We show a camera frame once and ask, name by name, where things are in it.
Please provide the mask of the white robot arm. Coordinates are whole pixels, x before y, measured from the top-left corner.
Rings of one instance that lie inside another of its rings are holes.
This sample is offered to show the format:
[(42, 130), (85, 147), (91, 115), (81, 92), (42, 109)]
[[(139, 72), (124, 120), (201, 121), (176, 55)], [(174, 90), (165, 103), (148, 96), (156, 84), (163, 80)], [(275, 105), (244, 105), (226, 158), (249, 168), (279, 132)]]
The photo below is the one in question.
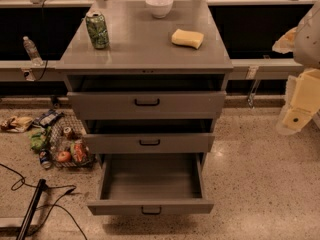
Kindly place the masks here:
[(282, 135), (300, 132), (320, 110), (320, 1), (294, 27), (281, 36), (272, 50), (293, 53), (293, 59), (304, 67), (298, 77), (286, 82), (285, 105), (276, 130)]

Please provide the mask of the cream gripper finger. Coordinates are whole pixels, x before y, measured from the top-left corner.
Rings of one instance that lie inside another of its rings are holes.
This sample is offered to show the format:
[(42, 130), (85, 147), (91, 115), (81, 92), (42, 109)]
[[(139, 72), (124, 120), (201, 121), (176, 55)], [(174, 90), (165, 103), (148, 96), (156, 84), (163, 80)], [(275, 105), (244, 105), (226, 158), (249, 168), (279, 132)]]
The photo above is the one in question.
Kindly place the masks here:
[(292, 52), (294, 49), (296, 30), (296, 27), (288, 30), (274, 43), (272, 50), (281, 54)]

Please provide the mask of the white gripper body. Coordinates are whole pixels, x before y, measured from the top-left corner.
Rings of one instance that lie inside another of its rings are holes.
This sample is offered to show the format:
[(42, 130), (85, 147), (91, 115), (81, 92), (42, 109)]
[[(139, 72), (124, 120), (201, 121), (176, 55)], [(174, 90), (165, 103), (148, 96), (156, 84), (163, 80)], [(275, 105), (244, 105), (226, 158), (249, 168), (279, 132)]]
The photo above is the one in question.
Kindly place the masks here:
[(300, 132), (320, 110), (320, 70), (307, 68), (286, 82), (285, 104), (276, 130), (282, 135)]

